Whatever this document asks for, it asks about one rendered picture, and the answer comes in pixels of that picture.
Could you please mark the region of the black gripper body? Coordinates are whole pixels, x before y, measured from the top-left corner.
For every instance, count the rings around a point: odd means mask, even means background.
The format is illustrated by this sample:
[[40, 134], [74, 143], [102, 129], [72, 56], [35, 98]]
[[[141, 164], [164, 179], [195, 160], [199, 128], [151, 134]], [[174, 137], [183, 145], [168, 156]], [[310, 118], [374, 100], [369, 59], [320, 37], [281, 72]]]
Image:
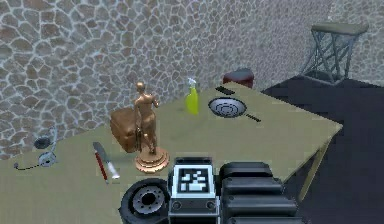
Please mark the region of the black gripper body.
[[133, 184], [118, 209], [123, 224], [169, 224], [167, 182], [148, 178]]

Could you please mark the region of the dark red stool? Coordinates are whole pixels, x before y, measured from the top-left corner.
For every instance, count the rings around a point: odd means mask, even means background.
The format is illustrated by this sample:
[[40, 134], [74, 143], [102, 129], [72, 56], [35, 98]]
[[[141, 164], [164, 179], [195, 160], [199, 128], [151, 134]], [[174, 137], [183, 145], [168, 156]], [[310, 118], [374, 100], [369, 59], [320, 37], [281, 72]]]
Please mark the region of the dark red stool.
[[249, 68], [238, 69], [236, 71], [225, 74], [223, 77], [223, 82], [236, 82], [248, 88], [252, 88], [254, 82], [254, 74]]

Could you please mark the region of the grey metal stool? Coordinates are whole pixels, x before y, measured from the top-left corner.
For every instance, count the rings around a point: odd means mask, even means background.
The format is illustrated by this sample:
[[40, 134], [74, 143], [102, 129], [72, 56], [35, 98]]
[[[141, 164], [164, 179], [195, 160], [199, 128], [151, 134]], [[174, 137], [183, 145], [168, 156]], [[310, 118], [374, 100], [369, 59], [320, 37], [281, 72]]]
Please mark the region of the grey metal stool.
[[311, 26], [314, 45], [299, 75], [328, 85], [337, 85], [349, 75], [355, 42], [368, 31], [368, 24], [319, 22]]

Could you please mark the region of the red pencil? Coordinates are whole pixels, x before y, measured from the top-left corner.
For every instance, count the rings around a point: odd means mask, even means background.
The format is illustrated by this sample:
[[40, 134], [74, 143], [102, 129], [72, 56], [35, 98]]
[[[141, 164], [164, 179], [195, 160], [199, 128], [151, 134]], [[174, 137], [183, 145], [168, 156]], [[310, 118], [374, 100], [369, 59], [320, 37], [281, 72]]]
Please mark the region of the red pencil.
[[99, 169], [100, 169], [100, 171], [101, 171], [101, 174], [102, 174], [102, 176], [103, 176], [103, 179], [104, 179], [105, 183], [106, 183], [106, 184], [109, 184], [108, 176], [107, 176], [107, 174], [106, 174], [106, 171], [105, 171], [103, 162], [102, 162], [101, 157], [100, 157], [100, 155], [99, 155], [99, 153], [98, 153], [97, 151], [95, 151], [95, 158], [96, 158], [96, 160], [97, 160]]

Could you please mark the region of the silver knife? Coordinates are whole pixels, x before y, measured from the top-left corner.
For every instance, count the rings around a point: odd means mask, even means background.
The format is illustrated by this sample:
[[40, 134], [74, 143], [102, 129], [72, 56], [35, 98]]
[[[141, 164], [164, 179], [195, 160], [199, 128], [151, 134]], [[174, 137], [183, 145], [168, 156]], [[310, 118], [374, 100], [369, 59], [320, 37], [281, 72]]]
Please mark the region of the silver knife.
[[108, 170], [112, 174], [112, 178], [113, 179], [119, 179], [120, 175], [117, 172], [117, 170], [115, 169], [111, 160], [109, 159], [109, 157], [108, 157], [104, 147], [102, 146], [102, 144], [100, 142], [94, 142], [93, 147], [101, 156], [102, 161], [107, 164]]

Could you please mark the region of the brown bread loaf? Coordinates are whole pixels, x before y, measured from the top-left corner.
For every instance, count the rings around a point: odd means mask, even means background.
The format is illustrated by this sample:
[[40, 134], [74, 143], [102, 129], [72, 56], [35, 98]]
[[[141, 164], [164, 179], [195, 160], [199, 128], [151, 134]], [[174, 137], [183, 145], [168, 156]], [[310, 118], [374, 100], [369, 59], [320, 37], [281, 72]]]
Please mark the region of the brown bread loaf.
[[127, 153], [136, 151], [137, 133], [132, 108], [121, 108], [112, 112], [110, 128], [112, 135]]

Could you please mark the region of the bronze human statue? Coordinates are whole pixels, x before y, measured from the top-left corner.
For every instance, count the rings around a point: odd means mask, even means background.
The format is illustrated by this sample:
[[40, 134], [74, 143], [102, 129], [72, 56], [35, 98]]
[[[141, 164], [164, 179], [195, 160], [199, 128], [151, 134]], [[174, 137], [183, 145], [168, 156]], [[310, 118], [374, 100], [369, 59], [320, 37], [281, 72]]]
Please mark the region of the bronze human statue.
[[158, 108], [156, 97], [145, 92], [145, 84], [136, 84], [138, 97], [134, 101], [134, 124], [136, 131], [136, 149], [139, 151], [135, 158], [136, 168], [144, 173], [156, 173], [169, 163], [168, 152], [158, 146], [156, 135], [156, 114], [153, 108]]

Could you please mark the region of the olive green table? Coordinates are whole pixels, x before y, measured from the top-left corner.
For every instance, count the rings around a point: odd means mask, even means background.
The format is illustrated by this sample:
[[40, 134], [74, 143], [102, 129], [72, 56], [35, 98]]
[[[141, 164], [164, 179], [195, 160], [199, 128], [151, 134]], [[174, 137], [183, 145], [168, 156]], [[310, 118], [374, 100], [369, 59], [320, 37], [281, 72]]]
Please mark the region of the olive green table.
[[[214, 89], [200, 94], [200, 111], [191, 115], [181, 100], [157, 111], [160, 147], [173, 158], [210, 156], [215, 166], [229, 161], [263, 161], [275, 176], [288, 180], [309, 159], [321, 161], [340, 124], [236, 83], [235, 97], [247, 106], [246, 116], [226, 119], [208, 108]], [[95, 158], [100, 142], [120, 175], [113, 179], [107, 164], [106, 184]], [[143, 173], [134, 157], [121, 149], [109, 127], [101, 126], [62, 140], [58, 161], [49, 168], [19, 171], [13, 160], [0, 161], [0, 224], [121, 224], [118, 212], [125, 191]], [[33, 166], [36, 153], [16, 157], [20, 168]]]

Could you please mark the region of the grey headset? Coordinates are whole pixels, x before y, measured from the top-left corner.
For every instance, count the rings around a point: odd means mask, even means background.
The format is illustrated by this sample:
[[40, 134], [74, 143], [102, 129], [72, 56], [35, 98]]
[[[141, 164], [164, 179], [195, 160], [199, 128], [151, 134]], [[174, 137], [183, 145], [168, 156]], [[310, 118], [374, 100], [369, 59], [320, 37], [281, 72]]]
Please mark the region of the grey headset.
[[34, 141], [34, 147], [36, 149], [43, 150], [38, 156], [37, 164], [25, 168], [20, 168], [18, 163], [14, 164], [14, 168], [19, 171], [29, 170], [36, 167], [51, 167], [57, 162], [56, 155], [54, 153], [57, 146], [58, 130], [55, 126], [49, 128], [49, 133], [46, 135], [39, 136]]

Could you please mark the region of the yellow green spray bottle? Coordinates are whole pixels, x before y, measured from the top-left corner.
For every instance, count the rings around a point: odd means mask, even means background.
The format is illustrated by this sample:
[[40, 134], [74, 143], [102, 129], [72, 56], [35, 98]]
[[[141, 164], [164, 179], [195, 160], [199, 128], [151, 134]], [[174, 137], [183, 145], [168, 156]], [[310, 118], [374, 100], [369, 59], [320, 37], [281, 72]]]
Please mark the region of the yellow green spray bottle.
[[185, 104], [187, 111], [197, 115], [199, 112], [199, 97], [196, 89], [196, 81], [192, 78], [188, 79], [189, 94], [186, 96]]

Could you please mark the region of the grey frying pan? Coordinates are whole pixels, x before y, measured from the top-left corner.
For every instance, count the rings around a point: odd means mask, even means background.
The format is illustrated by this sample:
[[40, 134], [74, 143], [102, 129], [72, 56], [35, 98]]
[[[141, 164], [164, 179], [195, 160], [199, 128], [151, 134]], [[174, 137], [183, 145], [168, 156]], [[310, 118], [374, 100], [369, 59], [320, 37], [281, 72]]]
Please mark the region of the grey frying pan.
[[260, 119], [249, 114], [247, 112], [246, 104], [236, 98], [231, 97], [217, 97], [212, 99], [208, 103], [208, 108], [211, 112], [222, 118], [237, 118], [240, 116], [246, 116], [256, 122], [260, 122]]

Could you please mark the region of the black remote control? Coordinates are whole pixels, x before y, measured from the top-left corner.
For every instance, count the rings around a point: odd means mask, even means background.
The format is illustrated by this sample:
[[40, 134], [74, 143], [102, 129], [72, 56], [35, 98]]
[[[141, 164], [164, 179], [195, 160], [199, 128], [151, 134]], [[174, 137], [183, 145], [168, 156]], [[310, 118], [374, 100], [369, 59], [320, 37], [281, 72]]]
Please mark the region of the black remote control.
[[223, 87], [223, 86], [218, 86], [218, 87], [216, 87], [215, 89], [216, 89], [217, 91], [219, 91], [219, 92], [225, 94], [225, 95], [233, 95], [233, 94], [235, 94], [234, 91], [232, 91], [232, 90], [230, 90], [230, 89], [227, 89], [227, 88], [225, 88], [225, 87]]

